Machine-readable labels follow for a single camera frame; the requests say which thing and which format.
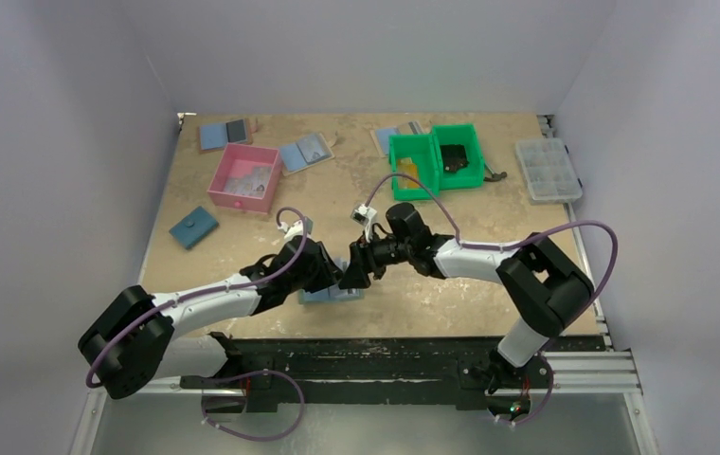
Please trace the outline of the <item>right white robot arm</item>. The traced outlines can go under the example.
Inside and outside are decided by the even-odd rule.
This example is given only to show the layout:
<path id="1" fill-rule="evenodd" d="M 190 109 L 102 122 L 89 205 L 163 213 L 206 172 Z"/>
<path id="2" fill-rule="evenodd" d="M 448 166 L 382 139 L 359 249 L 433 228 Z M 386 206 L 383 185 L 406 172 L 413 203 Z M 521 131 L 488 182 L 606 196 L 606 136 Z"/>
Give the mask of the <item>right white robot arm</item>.
<path id="1" fill-rule="evenodd" d="M 526 384 L 528 364 L 560 336 L 591 303 L 592 281 L 551 239 L 532 234 L 523 243 L 463 244 L 456 236 L 430 230 L 410 203 L 386 212 L 390 232 L 363 235 L 350 245 L 350 261 L 338 285 L 367 289 L 387 267 L 410 264 L 436 279 L 465 278 L 500 284 L 518 319 L 490 351 L 483 368 L 469 376 L 486 381 L 489 392 Z"/>

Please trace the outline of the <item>green card holder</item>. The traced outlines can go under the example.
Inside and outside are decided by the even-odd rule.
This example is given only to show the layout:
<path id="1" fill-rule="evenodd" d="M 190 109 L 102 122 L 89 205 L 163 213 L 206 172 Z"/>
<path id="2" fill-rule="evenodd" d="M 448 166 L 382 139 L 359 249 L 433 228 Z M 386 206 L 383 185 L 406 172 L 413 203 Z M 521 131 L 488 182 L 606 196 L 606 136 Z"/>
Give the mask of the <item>green card holder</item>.
<path id="1" fill-rule="evenodd" d="M 340 289 L 337 285 L 309 293 L 301 290 L 298 294 L 300 304 L 332 303 L 351 300 L 361 300 L 364 297 L 362 289 Z"/>

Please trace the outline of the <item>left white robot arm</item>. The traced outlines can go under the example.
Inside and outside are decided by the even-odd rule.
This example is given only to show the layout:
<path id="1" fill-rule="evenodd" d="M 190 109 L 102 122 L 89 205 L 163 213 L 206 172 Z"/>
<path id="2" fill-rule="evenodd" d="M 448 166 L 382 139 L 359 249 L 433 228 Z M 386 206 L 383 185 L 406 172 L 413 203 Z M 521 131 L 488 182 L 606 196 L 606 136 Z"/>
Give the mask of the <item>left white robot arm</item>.
<path id="1" fill-rule="evenodd" d="M 298 235 L 279 252 L 266 254 L 219 282 L 172 293 L 129 286 L 78 341 L 90 367 L 86 384 L 121 399 L 154 379 L 190 375 L 191 369 L 171 365 L 171 353 L 182 347 L 181 337 L 224 319 L 271 310 L 300 290 L 325 290 L 343 275 L 343 267 L 322 243 Z"/>

